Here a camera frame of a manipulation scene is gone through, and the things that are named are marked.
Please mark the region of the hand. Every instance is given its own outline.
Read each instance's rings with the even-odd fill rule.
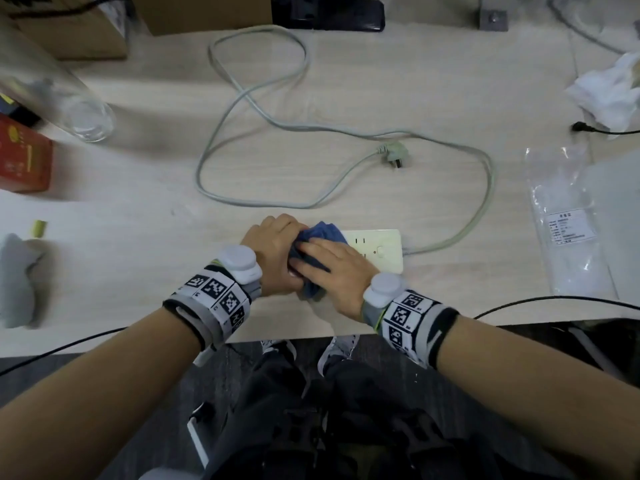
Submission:
[[[331,273],[296,258],[290,259],[289,265],[305,278],[322,286],[338,312],[352,320],[362,321],[362,296],[371,279],[379,273],[378,268],[348,244],[341,242],[311,238],[309,242],[299,243],[298,249],[316,258]]]
[[[287,214],[282,214],[277,219],[268,216],[259,226],[252,226],[240,242],[254,250],[262,269],[262,296],[302,290],[303,281],[289,273],[287,259],[293,241],[306,228],[295,217]]]

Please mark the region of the clear plastic bag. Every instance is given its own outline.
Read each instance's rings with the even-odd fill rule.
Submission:
[[[582,184],[588,165],[583,146],[528,149],[525,176],[533,217],[553,294],[617,299]]]

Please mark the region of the forearm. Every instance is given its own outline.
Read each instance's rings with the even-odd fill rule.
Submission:
[[[95,478],[199,351],[161,308],[39,382],[0,410],[3,477]]]
[[[551,451],[588,460],[598,477],[633,478],[640,390],[506,330],[458,317],[438,371]]]

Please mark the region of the socket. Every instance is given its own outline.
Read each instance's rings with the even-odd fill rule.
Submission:
[[[380,271],[402,274],[402,238],[398,229],[346,230],[348,245],[372,262]]]

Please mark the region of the sneaker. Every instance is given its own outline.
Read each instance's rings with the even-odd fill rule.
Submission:
[[[359,339],[359,335],[332,338],[331,343],[320,356],[320,360],[318,360],[318,372],[320,372],[320,375],[324,377],[324,368],[331,357],[340,356],[343,359],[350,359]]]
[[[285,351],[288,351],[293,357],[293,360],[298,356],[298,352],[290,340],[261,340],[260,343],[262,344],[262,354],[274,351],[286,354],[287,352]]]

